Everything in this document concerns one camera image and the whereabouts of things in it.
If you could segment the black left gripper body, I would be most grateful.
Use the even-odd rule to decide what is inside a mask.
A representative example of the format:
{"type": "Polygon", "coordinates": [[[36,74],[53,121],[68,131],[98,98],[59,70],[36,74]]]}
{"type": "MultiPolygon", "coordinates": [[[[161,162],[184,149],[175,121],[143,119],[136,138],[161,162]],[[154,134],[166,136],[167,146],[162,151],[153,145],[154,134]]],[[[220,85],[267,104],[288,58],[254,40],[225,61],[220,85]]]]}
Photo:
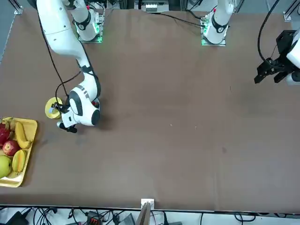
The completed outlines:
{"type": "Polygon", "coordinates": [[[287,58],[287,54],[291,50],[295,32],[296,30],[284,30],[276,38],[277,49],[279,53],[276,61],[281,67],[293,67],[292,63],[287,58]]]}

